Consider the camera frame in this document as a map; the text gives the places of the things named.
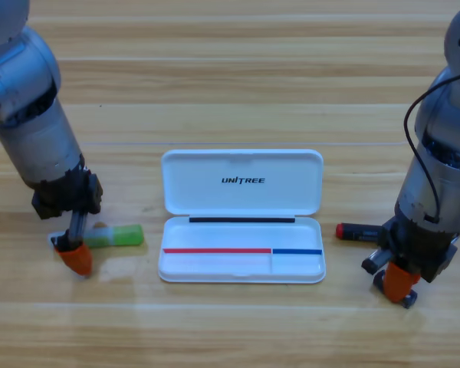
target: table surface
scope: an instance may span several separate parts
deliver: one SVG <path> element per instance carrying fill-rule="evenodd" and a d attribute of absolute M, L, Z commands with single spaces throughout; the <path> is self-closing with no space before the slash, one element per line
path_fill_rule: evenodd
<path fill-rule="evenodd" d="M 372 287 L 338 222 L 393 214 L 412 158 L 402 119 L 444 67 L 460 0 L 32 0 L 61 102 L 105 194 L 89 224 L 146 245 L 94 251 L 81 281 L 46 244 L 0 146 L 0 367 L 460 367 L 460 241 L 411 310 Z M 327 276 L 315 285 L 169 284 L 157 274 L 160 157 L 175 148 L 324 157 Z"/>

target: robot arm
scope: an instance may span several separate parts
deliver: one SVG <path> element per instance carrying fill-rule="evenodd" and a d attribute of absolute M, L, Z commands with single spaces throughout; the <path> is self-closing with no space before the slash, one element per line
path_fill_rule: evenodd
<path fill-rule="evenodd" d="M 71 228 L 55 248 L 78 274 L 91 256 L 82 242 L 87 213 L 100 211 L 103 190 L 85 160 L 58 99 L 61 77 L 53 53 L 25 26 L 29 0 L 0 1 L 0 141 L 41 219 L 72 211 Z"/>
<path fill-rule="evenodd" d="M 375 274 L 388 263 L 373 283 L 404 307 L 416 300 L 411 287 L 420 278 L 432 282 L 449 266 L 460 237 L 460 12 L 446 34 L 445 57 L 448 67 L 435 79 L 416 118 L 420 159 L 412 160 L 395 215 L 383 225 L 379 250 L 362 264 Z"/>

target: red marker cap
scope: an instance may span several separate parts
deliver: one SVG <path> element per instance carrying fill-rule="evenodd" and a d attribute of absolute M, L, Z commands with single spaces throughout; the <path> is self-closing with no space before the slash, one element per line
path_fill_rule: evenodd
<path fill-rule="evenodd" d="M 339 239 L 342 239 L 343 236 L 344 236 L 344 227 L 343 227 L 343 224 L 337 224 L 336 226 L 336 236 L 339 238 Z"/>

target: green marker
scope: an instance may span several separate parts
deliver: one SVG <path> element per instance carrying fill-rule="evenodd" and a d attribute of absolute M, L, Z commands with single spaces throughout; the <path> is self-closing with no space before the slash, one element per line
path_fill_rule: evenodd
<path fill-rule="evenodd" d="M 88 248 L 142 245 L 143 229 L 141 225 L 91 228 L 84 233 L 84 243 Z"/>

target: white case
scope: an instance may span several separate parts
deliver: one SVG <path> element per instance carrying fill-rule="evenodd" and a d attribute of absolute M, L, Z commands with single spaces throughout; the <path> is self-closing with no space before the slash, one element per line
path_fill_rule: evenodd
<path fill-rule="evenodd" d="M 312 149 L 178 149 L 162 158 L 170 282 L 305 283 L 326 274 L 324 161 Z"/>

